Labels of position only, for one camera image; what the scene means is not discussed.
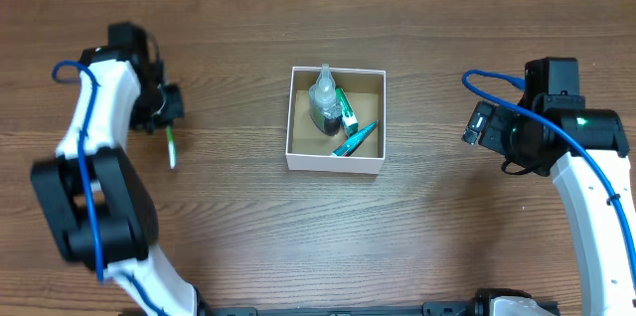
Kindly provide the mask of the green Dettol soap bar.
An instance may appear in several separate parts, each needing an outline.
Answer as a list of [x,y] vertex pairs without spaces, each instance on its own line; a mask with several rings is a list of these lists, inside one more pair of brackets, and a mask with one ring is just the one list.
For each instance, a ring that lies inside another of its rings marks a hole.
[[338,86],[336,93],[342,108],[341,122],[343,130],[348,137],[351,137],[359,130],[358,118],[344,90]]

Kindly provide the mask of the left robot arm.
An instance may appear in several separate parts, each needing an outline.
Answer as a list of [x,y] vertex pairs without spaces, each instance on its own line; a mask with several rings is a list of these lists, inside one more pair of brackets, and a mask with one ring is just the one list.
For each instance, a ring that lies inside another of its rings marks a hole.
[[106,45],[57,63],[55,82],[62,68],[79,74],[74,116],[54,158],[31,170],[62,258],[83,264],[100,283],[116,283],[146,315],[210,314],[160,247],[155,206],[126,153],[129,131],[163,129],[169,166],[176,166],[173,126],[185,109],[156,39],[133,23],[114,23]]

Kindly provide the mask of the green toothpaste tube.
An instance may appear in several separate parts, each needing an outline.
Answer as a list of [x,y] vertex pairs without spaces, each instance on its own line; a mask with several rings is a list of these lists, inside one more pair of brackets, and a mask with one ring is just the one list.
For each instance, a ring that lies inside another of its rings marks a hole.
[[363,129],[354,133],[346,141],[344,141],[338,148],[336,148],[331,153],[331,156],[334,156],[334,157],[351,156],[364,143],[364,141],[376,130],[378,123],[379,123],[378,121],[374,121],[371,124],[364,127]]

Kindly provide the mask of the white cardboard box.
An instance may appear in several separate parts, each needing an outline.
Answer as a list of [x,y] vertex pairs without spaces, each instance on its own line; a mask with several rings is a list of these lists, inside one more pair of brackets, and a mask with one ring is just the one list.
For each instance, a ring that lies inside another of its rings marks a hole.
[[285,157],[290,170],[380,173],[387,157],[387,73],[378,70],[333,68],[336,85],[348,97],[364,128],[376,122],[376,129],[348,157],[332,152],[346,140],[343,131],[329,136],[310,117],[309,88],[319,78],[319,67],[294,67],[289,89]]

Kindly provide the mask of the clear hand wash bottle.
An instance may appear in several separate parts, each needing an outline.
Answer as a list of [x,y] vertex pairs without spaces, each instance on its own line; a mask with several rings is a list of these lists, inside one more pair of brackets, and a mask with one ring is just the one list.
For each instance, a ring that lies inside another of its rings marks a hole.
[[323,64],[318,79],[309,88],[309,112],[317,128],[329,136],[336,135],[342,122],[342,106],[330,67]]

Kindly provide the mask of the green white toothbrush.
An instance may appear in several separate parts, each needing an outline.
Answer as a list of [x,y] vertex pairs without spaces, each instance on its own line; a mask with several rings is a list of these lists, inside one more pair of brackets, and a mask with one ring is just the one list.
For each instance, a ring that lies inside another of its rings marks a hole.
[[168,125],[165,128],[165,131],[166,131],[166,137],[167,137],[169,168],[171,170],[174,170],[177,165],[177,150],[176,150],[176,145],[175,145],[175,140],[173,135],[173,127]]

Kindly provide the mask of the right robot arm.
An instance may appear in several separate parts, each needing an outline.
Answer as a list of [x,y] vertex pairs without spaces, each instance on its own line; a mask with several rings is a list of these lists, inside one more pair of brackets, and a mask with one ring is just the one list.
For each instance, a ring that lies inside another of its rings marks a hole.
[[513,103],[470,82],[480,96],[464,142],[503,156],[501,169],[549,177],[567,216],[585,315],[635,312],[635,203],[630,146],[618,113],[585,105],[575,58],[529,61],[522,77],[502,79],[522,92]]

